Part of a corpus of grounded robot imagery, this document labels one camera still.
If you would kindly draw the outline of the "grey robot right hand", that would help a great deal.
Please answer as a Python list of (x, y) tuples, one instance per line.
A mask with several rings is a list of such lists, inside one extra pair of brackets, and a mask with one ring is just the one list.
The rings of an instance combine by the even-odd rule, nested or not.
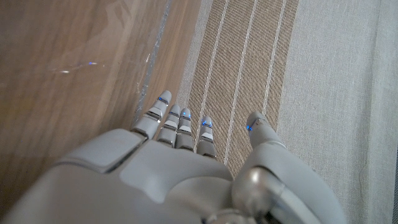
[(163, 92), (131, 131), (108, 131), (59, 159), (4, 223), (345, 223), (329, 186), (286, 149), (265, 117), (237, 175), (216, 160), (212, 120)]

